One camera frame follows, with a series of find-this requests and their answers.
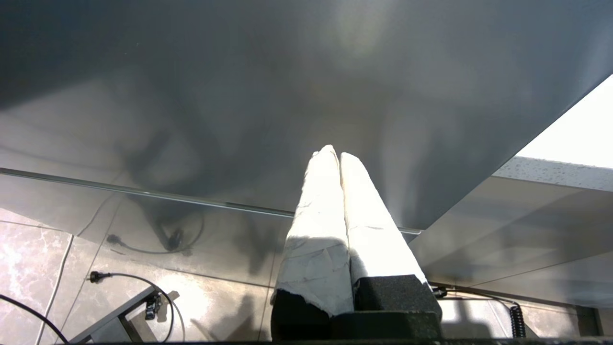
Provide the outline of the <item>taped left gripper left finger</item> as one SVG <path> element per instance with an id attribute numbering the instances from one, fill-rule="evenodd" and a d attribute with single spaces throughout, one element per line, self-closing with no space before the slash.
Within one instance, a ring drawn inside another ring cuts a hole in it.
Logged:
<path id="1" fill-rule="evenodd" d="M 354 311 L 344 193 L 336 151 L 309 159 L 271 297 L 274 341 L 330 338 L 331 320 Z"/>

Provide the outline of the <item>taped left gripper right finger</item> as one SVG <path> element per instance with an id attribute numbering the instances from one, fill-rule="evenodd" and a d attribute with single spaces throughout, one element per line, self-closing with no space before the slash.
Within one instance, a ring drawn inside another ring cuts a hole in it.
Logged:
<path id="1" fill-rule="evenodd" d="M 420 264 L 361 160 L 342 153 L 340 172 L 355 310 L 442 316 Z"/>

